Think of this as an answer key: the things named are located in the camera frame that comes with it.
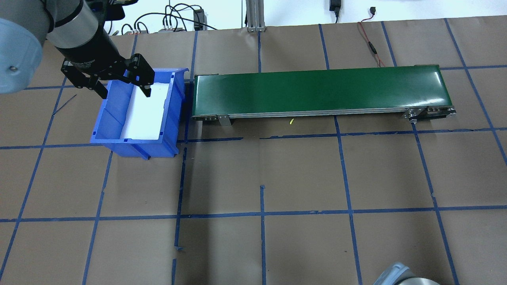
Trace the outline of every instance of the power adapter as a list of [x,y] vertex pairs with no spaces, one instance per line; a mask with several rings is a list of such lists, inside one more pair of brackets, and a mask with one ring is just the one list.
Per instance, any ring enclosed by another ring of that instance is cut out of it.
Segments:
[[341,8],[342,8],[342,0],[329,0],[329,11],[335,11],[335,16],[337,20]]

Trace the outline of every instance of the white foam insert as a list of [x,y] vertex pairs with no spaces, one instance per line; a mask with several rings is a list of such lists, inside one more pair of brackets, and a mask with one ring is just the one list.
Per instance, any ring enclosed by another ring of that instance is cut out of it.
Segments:
[[154,83],[151,96],[146,97],[135,86],[120,138],[158,139],[168,91],[168,83]]

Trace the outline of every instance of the electrical connector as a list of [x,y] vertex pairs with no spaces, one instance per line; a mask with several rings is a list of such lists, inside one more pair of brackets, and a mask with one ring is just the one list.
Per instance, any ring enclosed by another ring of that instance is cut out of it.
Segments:
[[203,26],[202,24],[207,24],[207,17],[204,13],[203,9],[197,9],[194,12],[194,21],[197,23],[194,23],[194,30],[207,30],[206,26]]
[[329,1],[329,11],[335,11],[336,20],[338,21],[338,16],[340,15],[340,9],[342,8],[342,0],[330,0]]

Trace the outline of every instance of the green conveyor belt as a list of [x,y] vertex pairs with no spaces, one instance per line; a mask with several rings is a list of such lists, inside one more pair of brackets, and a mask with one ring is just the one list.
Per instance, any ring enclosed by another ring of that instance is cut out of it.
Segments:
[[312,116],[452,107],[437,65],[195,78],[193,118]]

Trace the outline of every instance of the blue storage bin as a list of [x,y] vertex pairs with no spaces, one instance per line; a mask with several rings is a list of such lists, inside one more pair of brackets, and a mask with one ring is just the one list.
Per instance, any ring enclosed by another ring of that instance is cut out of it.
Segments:
[[102,101],[93,128],[91,143],[101,144],[119,156],[142,157],[143,159],[174,157],[179,152],[176,140],[179,115],[185,99],[183,74],[188,71],[188,68],[155,68],[154,71],[155,83],[169,83],[158,139],[122,137],[134,85],[111,80],[107,85],[107,99]]

